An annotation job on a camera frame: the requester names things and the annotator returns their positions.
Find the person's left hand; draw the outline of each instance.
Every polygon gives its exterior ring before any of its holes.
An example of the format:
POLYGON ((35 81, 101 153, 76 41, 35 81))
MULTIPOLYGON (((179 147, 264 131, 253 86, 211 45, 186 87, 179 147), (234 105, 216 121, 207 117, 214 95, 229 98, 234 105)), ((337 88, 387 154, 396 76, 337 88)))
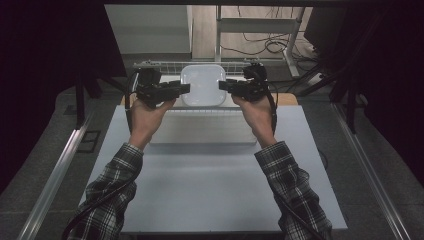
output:
POLYGON ((165 112, 174 106, 176 99, 164 102, 156 109, 149 108, 140 100, 135 100, 132 107, 132 132, 129 144, 144 150, 153 134, 159 129, 165 112))

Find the plaid sleeve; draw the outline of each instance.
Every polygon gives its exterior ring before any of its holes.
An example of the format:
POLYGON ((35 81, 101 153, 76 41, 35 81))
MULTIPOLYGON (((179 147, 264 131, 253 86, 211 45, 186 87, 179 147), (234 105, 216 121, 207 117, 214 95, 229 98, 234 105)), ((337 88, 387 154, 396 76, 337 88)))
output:
POLYGON ((287 213, 283 201, 324 239, 331 239, 331 222, 319 205, 318 195, 309 186, 309 174, 299 168, 287 145, 278 142, 257 152, 255 157, 281 210, 278 224, 286 239, 311 239, 312 235, 287 213))
MULTIPOLYGON (((124 143, 102 174, 86 188, 86 201, 76 214, 91 203, 114 191, 134 174, 143 164, 143 152, 124 143)), ((134 198, 136 184, 133 182, 114 198, 102 204, 87 215, 71 232, 68 239, 118 239, 124 224, 124 213, 128 203, 134 198)))

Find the wire rack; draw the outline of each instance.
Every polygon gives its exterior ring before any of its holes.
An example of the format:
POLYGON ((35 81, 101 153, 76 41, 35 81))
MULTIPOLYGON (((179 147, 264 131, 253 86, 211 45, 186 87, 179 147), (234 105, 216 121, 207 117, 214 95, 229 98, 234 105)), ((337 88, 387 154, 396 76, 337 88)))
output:
POLYGON ((180 75, 183 68, 189 65, 217 64, 225 70, 227 76, 243 76, 243 68, 250 66, 251 61, 246 62, 166 62, 166 61, 144 61, 134 63, 134 69, 155 68, 163 75, 180 75))

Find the wooden floor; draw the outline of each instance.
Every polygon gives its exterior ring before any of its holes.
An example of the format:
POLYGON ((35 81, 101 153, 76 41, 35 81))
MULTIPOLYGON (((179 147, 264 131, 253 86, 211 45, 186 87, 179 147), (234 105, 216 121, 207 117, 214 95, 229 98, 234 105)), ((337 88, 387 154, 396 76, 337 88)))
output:
MULTIPOLYGON (((222 17, 241 17, 248 18, 295 18, 300 8, 292 7, 249 7, 241 6, 223 6, 222 17)), ((303 32, 308 23, 312 8, 306 8, 301 28, 294 49, 295 53, 310 56, 312 53, 311 45, 303 38, 303 32)), ((193 59, 210 59, 214 58, 216 44, 216 7, 215 6, 193 6, 193 59)), ((245 37, 248 40, 268 39, 269 34, 246 33, 245 37)), ((224 48, 232 48, 245 53, 258 53, 265 48, 264 41, 247 41, 242 33, 223 33, 221 36, 221 46, 224 48)), ((270 47, 273 51, 278 51, 280 48, 276 45, 270 47)), ((222 58, 256 58, 261 59, 281 59, 282 53, 274 54, 267 50, 259 54, 242 54, 236 51, 222 49, 222 58)))

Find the person's right hand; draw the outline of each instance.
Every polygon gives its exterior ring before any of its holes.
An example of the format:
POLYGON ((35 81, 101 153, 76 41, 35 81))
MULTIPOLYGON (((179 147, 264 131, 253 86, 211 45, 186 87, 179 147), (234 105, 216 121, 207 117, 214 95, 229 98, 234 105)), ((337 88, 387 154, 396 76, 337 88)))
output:
POLYGON ((256 102, 249 102, 241 97, 231 95, 233 102, 240 106, 247 124, 252 128, 262 148, 277 143, 272 132, 271 105, 264 96, 256 102))

